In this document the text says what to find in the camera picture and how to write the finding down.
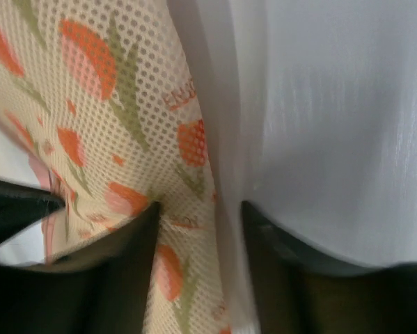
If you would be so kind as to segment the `floral mesh laundry bag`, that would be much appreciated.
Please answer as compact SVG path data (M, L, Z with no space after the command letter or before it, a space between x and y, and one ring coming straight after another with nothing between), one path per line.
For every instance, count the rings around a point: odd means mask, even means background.
M142 333L229 333L203 117L165 1L0 1L0 123L65 209L47 264L160 205Z

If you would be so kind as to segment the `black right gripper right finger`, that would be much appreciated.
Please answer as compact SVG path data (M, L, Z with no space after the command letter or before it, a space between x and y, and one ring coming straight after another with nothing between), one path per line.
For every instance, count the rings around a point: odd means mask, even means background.
M417 263L369 268L327 255L241 204L262 333L417 333Z

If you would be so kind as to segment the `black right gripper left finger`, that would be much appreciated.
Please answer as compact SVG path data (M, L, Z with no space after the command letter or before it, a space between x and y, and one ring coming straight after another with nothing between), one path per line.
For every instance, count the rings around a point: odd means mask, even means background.
M51 264L0 265L0 333L142 333L160 205Z

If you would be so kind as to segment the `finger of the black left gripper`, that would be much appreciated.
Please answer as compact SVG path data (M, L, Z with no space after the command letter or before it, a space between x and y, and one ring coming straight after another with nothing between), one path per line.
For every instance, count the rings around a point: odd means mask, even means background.
M0 180L0 244L64 207L49 191Z

